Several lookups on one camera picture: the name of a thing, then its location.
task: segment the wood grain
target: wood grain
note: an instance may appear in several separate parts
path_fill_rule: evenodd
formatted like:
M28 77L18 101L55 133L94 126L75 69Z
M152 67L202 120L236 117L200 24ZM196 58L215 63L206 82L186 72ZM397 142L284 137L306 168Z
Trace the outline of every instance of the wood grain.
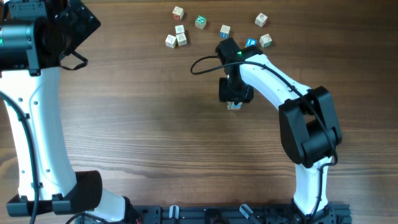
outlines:
M88 4L102 22L78 49L89 66L62 72L60 86L75 170L99 170L107 189L136 205L289 203L295 171L276 110L256 92L241 111L227 111L218 102L223 71L190 75L196 59L214 54L225 24L241 47L270 34L275 45L264 52L277 67L331 91L343 143L329 173L330 201L349 203L354 223L398 223L397 1L182 1L182 21L172 19L175 5ZM269 17L262 29L254 24L259 12ZM204 30L195 27L199 14L208 18ZM165 38L180 24L188 45L170 49ZM5 209L18 167L0 107L0 223L27 223ZM67 218L48 214L37 223Z

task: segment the black mounting base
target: black mounting base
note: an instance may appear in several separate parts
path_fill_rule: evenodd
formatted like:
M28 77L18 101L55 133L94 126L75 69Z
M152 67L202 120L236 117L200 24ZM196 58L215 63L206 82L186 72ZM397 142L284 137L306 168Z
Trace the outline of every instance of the black mounting base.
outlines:
M134 206L141 215L142 224L253 224L239 211L239 207L180 207L178 219L169 218L169 207ZM349 205L325 207L328 211L316 224L351 224ZM251 207L253 217L262 224L304 224L300 216L293 214L292 205ZM75 224L98 224L90 218L77 218Z

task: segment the table surface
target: table surface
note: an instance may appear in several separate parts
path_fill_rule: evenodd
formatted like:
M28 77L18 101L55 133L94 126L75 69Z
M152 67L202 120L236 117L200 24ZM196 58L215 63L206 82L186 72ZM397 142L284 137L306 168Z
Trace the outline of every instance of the table surface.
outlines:
M182 21L172 19L174 6ZM289 203L294 164L277 110L255 92L240 111L218 101L222 70L193 76L214 55L221 25L240 47L270 34L271 62L300 83L332 94L343 132L327 196L351 205L354 223L398 223L398 2L228 1L89 3L102 22L78 52L90 62L62 72L60 111L75 170L98 170L104 186L134 205ZM264 12L264 28L254 24ZM204 30L197 15L208 18ZM188 45L165 46L183 24ZM68 58L63 64L72 66ZM219 65L205 61L198 70ZM17 193L18 165L0 104L0 223ZM40 216L64 223L69 216Z

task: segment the wooden block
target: wooden block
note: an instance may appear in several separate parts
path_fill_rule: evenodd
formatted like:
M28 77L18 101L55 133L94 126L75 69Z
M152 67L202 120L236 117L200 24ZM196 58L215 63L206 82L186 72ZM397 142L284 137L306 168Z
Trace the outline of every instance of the wooden block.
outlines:
M177 20L181 20L184 15L184 10L178 6L176 6L173 10L173 18Z
M252 38L248 38L248 40L246 41L246 46L245 47L249 47L251 45L256 46L256 44L257 44L257 40L254 40Z
M199 15L195 20L195 26L199 29L204 29L207 23L207 19L204 16Z
M166 46L175 48L175 44L177 43L177 38L173 35L168 35L166 38Z
M178 46L183 46L183 45L187 44L187 37L185 36L184 33L177 34L177 43L178 43Z
M231 30L231 27L229 27L229 26L226 26L226 25L221 26L220 37L227 39L229 36L230 30Z
M185 32L184 25L175 26L175 34L181 34Z
M267 22L267 16L264 15L263 13L260 13L257 18L256 21L254 22L255 24L257 24L257 26L259 27L263 27L264 24Z
M260 44L261 47L268 47L272 44L272 39L269 36L269 34L263 35L262 37L260 37Z

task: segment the cable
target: cable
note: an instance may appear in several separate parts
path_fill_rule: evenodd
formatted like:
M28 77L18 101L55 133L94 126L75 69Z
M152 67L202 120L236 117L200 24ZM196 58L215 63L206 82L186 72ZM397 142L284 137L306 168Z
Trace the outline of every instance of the cable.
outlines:
M72 216L65 224L71 224L71 222L74 221L75 218L80 217L80 216L83 216L83 218L84 218L84 217L91 218L91 219L93 219L93 220L95 220L95 221L97 221L97 222L101 222L101 223L103 223L103 224L110 224L109 222L107 222L107 221L106 221L105 219L103 219L103 218L96 217L96 216L94 216L94 215L90 215L90 214L85 213L85 212L77 213L76 215Z
M193 72L193 68L198 62L200 62L200 61L202 61L204 59L208 59L208 58L218 58L218 57L217 56L207 56L207 57L200 58L199 60L197 60L196 62L194 62L192 64L192 66L191 66L191 74L192 75L201 75L201 74L212 72L212 71L215 71L215 70L218 70L218 69L221 69L221 68L225 68L225 67L228 67L228 66L231 66L231 65L241 65L241 64L257 65L257 66L259 66L261 68L264 68L264 69L270 71L272 74L274 74L276 77L278 77L282 82L284 82L292 91L294 91L300 97L300 99L304 102L305 106L311 111L311 113L317 119L319 125L322 128L322 131L325 133L326 139L328 140L329 146L330 146L330 148L331 148L331 150L333 152L333 157L335 158L335 160L333 162L322 164L319 167L319 169L318 169L319 172L320 172L320 177L319 177L320 183L319 183L317 202L315 204L315 208L314 208L312 214L310 215L310 217L308 219L308 223L311 223L312 220L315 217L315 214L317 213L319 204L321 202L322 185L323 185L323 183L322 183L323 182L323 168L325 168L326 166L335 166L337 164L337 162L338 162L338 156L337 156L337 152L336 152L336 147L333 144L333 141L331 140L331 138L330 138L330 136L328 134L328 130L326 129L325 124L323 124L323 122L320 119L318 113L315 111L315 108L311 105L310 102L308 102L308 100L306 100L304 98L304 96L296 89L296 87L293 86L292 84L290 84L284 77L279 75L273 69L269 68L267 65L263 65L263 64L257 63L257 62L233 62L233 63L228 63L228 64L225 64L225 65L220 65L220 66L217 66L217 67L214 67L214 68L211 68L211 69L208 69L208 70L204 70L204 71L201 71L201 72Z
M25 135L26 135L26 140L27 140L27 145L29 148L29 155L30 155L30 166L32 168L32 178L33 178L33 189L35 191L35 200L34 200L34 206L33 206L33 211L32 211L32 216L30 218L30 224L34 224L37 216L37 211L39 209L39 197L40 197L40 185L39 185L39 178L37 175L37 166L36 166L36 159L35 159L35 153L34 153L34 144L33 144L33 138L32 134L30 133L29 130L29 125L27 122L28 117L25 115L25 113L22 111L22 109L11 99L9 98L6 94L0 91L0 98L2 98L5 102L8 103L14 109L15 113L17 114L18 120L22 123L22 127L24 128Z

